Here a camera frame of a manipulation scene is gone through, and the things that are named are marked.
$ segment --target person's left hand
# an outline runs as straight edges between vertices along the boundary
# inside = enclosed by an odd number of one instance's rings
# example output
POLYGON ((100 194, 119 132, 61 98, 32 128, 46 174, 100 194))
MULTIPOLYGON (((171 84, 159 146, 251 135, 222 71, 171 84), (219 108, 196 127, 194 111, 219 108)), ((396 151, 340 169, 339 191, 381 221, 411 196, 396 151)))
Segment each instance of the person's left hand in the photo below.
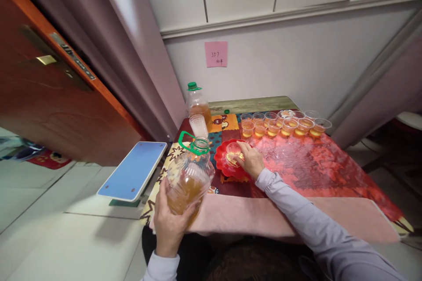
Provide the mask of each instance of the person's left hand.
POLYGON ((196 209, 196 204, 191 204, 182 215, 173 214, 167 204, 167 178, 160 184, 155 204, 154 225, 157 235, 157 249, 155 253, 160 257, 175 258, 185 233, 189 219, 196 209))

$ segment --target green bottle cap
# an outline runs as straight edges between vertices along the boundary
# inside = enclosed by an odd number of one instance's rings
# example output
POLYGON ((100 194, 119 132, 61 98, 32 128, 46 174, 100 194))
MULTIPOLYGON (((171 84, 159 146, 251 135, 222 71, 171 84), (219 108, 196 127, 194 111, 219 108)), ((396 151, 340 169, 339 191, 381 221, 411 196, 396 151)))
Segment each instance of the green bottle cap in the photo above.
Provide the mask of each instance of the green bottle cap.
POLYGON ((195 91, 195 90, 201 90, 202 88, 199 88, 196 85, 195 81, 192 81, 191 83, 188 83, 188 91, 195 91))

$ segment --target wooden door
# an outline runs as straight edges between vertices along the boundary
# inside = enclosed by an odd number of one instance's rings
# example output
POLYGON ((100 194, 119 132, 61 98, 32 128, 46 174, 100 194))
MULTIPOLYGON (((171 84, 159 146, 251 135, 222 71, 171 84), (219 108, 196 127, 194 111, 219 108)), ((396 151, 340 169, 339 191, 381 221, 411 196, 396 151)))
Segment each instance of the wooden door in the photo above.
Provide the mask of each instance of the wooden door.
POLYGON ((66 157, 116 166, 150 136, 55 38, 63 40, 30 0, 0 0, 0 127, 66 157))

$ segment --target bottle handle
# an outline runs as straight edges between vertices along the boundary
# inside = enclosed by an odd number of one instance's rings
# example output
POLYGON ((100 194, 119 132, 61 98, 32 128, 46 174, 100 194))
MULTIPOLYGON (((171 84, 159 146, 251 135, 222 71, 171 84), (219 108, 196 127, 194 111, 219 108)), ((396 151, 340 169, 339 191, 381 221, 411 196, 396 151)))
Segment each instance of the bottle handle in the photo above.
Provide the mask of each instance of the bottle handle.
POLYGON ((194 148, 192 148, 192 144, 193 144, 193 142, 191 142, 190 144, 190 148, 189 147, 186 147, 184 144, 183 144, 183 136, 185 136, 185 134, 188 134, 189 136, 191 136, 192 138, 193 138, 193 140, 195 140, 196 138, 195 138, 195 136, 193 136, 193 135, 191 135, 191 134, 189 134, 188 132, 186 132, 186 131, 182 131, 181 133, 180 133, 180 136, 179 136, 179 140, 178 140, 178 143, 179 143, 179 145, 180 146, 182 146, 184 149, 186 149, 186 150, 188 150, 188 151, 190 151, 190 152, 192 152, 192 153, 194 153, 194 154, 196 154, 196 155, 198 155, 198 156, 200 156, 200 155, 203 155, 203 154, 206 154, 206 153, 208 153, 209 151, 210 151, 210 148, 208 148, 208 150, 207 151, 198 151, 198 150, 196 150, 196 149, 194 149, 194 148))
POLYGON ((184 144, 183 144, 183 136, 185 135, 185 134, 188 134, 189 136, 191 136, 193 139, 195 139, 195 136, 193 136, 193 135, 191 135, 191 134, 189 134, 188 132, 186 132, 186 131, 182 131, 181 133, 180 133, 180 136, 179 136, 179 145, 180 146, 182 146, 184 149, 186 149, 186 150, 188 150, 188 151, 191 151, 191 152, 193 152, 192 151, 192 149, 190 149, 189 147, 186 147, 184 144))

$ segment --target red plastic bowl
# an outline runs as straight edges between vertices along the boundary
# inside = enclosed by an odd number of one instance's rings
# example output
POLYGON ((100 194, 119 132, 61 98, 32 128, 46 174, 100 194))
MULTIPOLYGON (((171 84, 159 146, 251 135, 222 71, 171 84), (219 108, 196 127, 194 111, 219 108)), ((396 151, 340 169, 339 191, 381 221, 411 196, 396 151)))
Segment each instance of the red plastic bowl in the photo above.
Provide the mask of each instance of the red plastic bowl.
POLYGON ((249 178, 249 175, 246 171, 243 170, 238 163, 234 164, 227 161, 227 145, 230 143, 235 143, 237 141, 244 142, 243 140, 227 140, 222 142, 220 146, 217 147, 215 152, 214 159, 217 163, 217 169, 221 170, 226 177, 235 177, 236 179, 244 179, 245 177, 249 178))

